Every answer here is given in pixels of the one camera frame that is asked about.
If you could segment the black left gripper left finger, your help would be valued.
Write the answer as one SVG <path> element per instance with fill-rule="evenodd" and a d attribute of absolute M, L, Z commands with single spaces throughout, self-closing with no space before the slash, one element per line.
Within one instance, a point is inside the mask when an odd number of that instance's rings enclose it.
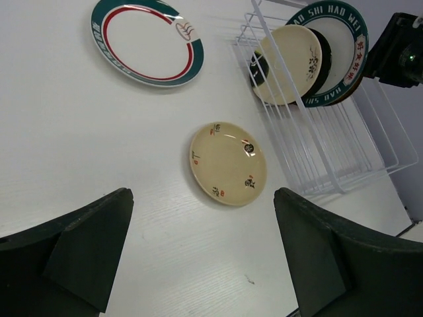
<path fill-rule="evenodd" d="M 1 315 L 106 312 L 133 208 L 132 191 L 120 188 L 1 238 Z"/>

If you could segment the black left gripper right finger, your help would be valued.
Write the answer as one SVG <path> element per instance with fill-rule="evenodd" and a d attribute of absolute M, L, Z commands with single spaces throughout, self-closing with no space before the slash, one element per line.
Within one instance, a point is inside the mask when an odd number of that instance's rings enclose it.
<path fill-rule="evenodd" d="M 421 316 L 422 243 L 274 193 L 299 316 Z"/>

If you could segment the yellow brown patterned plate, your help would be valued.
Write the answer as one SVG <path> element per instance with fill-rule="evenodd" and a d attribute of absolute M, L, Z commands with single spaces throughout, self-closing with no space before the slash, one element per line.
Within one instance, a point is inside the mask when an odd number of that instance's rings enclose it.
<path fill-rule="evenodd" d="M 330 105 L 333 106 L 333 105 L 339 104 L 342 101 L 346 100 L 348 97 L 350 97 L 356 91 L 356 89 L 359 87 L 362 79 L 363 79 L 363 76 L 360 75 L 358 80 L 349 88 L 349 90 L 346 92 L 346 94 L 344 94 L 343 96 L 341 96 L 340 98 L 338 98 L 337 100 L 332 102 Z"/>

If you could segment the cream plate with black patch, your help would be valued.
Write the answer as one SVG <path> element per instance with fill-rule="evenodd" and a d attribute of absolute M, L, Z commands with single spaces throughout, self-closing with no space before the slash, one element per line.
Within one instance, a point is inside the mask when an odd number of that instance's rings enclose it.
<path fill-rule="evenodd" d="M 317 83 L 322 47 L 317 35 L 304 26 L 281 26 L 270 34 L 250 61 L 252 91 L 265 103 L 291 104 Z"/>

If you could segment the cream plate with small prints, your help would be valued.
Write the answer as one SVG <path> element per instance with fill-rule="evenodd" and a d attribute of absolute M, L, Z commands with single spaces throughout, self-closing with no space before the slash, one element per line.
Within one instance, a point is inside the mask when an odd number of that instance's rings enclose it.
<path fill-rule="evenodd" d="M 259 143 L 233 123 L 203 125 L 191 140 L 189 164 L 201 189 L 224 205 L 248 205 L 266 185 L 266 158 Z"/>

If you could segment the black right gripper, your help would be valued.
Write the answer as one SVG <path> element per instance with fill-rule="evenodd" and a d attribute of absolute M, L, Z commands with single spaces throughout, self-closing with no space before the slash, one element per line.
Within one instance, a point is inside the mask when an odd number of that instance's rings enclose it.
<path fill-rule="evenodd" d="M 422 17 L 393 14 L 368 54 L 364 77 L 401 88 L 422 84 Z"/>

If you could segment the dark blue rimmed white plate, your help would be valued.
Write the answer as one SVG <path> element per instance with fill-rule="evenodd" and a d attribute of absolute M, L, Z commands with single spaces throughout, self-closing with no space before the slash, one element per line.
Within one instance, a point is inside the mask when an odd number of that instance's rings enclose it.
<path fill-rule="evenodd" d="M 369 33 L 363 16 L 343 1 L 317 1 L 296 12 L 288 24 L 319 31 L 332 51 L 332 65 L 324 85 L 303 100 L 308 108 L 330 106 L 363 75 L 369 51 Z"/>

